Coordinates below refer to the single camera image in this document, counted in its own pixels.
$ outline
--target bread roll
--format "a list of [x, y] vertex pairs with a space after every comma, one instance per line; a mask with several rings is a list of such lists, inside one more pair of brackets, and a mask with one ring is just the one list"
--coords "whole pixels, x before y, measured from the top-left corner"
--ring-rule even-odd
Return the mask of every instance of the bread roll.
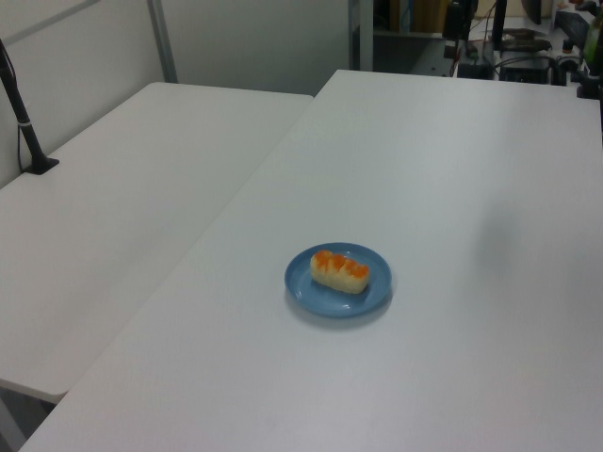
[[328, 250], [320, 250], [312, 256], [310, 274], [317, 283], [348, 294], [365, 290], [370, 277], [368, 266]]

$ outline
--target white table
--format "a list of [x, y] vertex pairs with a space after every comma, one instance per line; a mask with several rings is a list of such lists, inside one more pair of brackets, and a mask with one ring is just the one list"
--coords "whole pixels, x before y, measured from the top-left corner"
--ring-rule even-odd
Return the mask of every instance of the white table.
[[153, 84], [0, 190], [0, 385], [59, 401], [310, 101]]
[[[597, 450], [601, 154], [568, 89], [338, 72], [23, 451]], [[287, 298], [335, 240], [388, 306]]]

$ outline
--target black microphone stand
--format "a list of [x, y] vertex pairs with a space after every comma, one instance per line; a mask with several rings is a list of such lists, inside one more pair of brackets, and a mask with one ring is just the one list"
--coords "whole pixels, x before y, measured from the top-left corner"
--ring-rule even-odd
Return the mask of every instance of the black microphone stand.
[[19, 128], [23, 132], [25, 142], [27, 143], [27, 147], [31, 152], [31, 166], [25, 168], [24, 172], [30, 172], [32, 174], [44, 174], [50, 168], [58, 165], [58, 160], [47, 157], [41, 151], [38, 138], [34, 132], [34, 127], [31, 125], [23, 99], [21, 98], [21, 94], [17, 89], [17, 79], [14, 71], [12, 70], [7, 49], [2, 43], [2, 40], [0, 40], [0, 78], [2, 78], [2, 84], [4, 85], [4, 89], [7, 92], [12, 109], [17, 117]]

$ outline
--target plate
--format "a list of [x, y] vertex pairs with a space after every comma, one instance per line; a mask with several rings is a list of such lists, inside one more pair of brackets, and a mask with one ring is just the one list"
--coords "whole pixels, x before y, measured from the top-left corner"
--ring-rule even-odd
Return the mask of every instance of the plate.
[[[346, 294], [315, 282], [310, 260], [319, 250], [343, 254], [370, 269], [370, 280], [360, 294]], [[369, 313], [387, 302], [392, 272], [375, 251], [353, 243], [325, 243], [301, 252], [285, 271], [285, 286], [302, 308], [326, 317], [353, 317]]]

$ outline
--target orange topping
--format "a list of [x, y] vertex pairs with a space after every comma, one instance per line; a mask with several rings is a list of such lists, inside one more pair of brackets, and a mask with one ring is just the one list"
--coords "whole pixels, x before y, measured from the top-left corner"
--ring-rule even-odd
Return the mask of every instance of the orange topping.
[[333, 254], [328, 250], [320, 250], [314, 257], [318, 268], [329, 267], [339, 271], [343, 267], [346, 273], [356, 278], [364, 278], [369, 273], [368, 266], [358, 264], [353, 259], [348, 259], [342, 254]]
[[334, 254], [331, 258], [331, 265], [335, 270], [339, 271], [339, 269], [346, 263], [346, 258], [341, 254]]
[[368, 266], [361, 266], [359, 264], [351, 274], [356, 278], [364, 278], [368, 274]]
[[319, 252], [317, 252], [314, 257], [317, 260], [317, 265], [318, 268], [321, 268], [323, 266], [327, 266], [327, 264], [329, 263], [329, 259], [331, 258], [331, 256], [333, 256], [333, 253], [328, 251], [328, 250], [320, 250]]

